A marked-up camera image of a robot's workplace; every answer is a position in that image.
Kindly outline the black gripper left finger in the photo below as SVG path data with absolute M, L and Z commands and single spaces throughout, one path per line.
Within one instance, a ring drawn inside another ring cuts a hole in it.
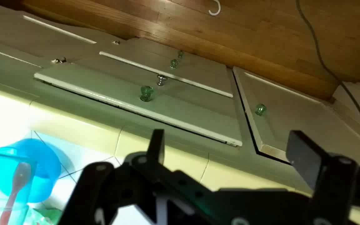
M 165 132 L 157 129 L 153 132 L 147 158 L 149 162 L 163 164 L 165 158 Z

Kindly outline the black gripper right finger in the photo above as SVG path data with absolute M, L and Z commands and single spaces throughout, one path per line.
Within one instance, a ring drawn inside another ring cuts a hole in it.
M 353 197 L 358 164 L 327 153 L 300 131 L 289 133 L 287 158 L 315 196 Z

